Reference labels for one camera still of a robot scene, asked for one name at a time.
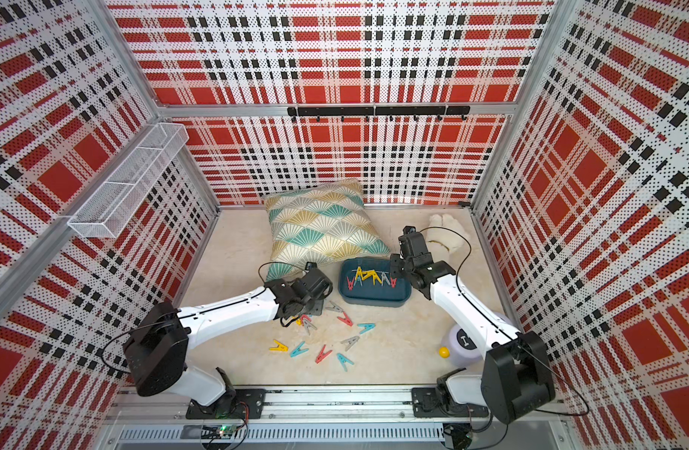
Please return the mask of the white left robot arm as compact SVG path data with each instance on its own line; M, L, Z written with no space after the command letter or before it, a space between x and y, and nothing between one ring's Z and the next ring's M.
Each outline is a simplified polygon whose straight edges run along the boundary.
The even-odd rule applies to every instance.
M210 414L232 401L235 391L220 369L211 375L188 362L188 353L245 326L321 312L333 283L314 262L295 279L273 279L239 296L197 307L154 306L123 344L130 376L142 398L173 393Z

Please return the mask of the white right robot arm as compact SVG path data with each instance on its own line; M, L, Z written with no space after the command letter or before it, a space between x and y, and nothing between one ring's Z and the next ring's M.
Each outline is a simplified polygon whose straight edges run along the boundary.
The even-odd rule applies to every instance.
M448 262L432 258L416 228L404 227L399 244L400 251L390 257L391 277L406 279L443 309L472 339L483 359L479 386L468 386L460 397L449 387L449 397L457 403L485 406L503 424L554 401L554 372L539 335L522 333L479 301Z

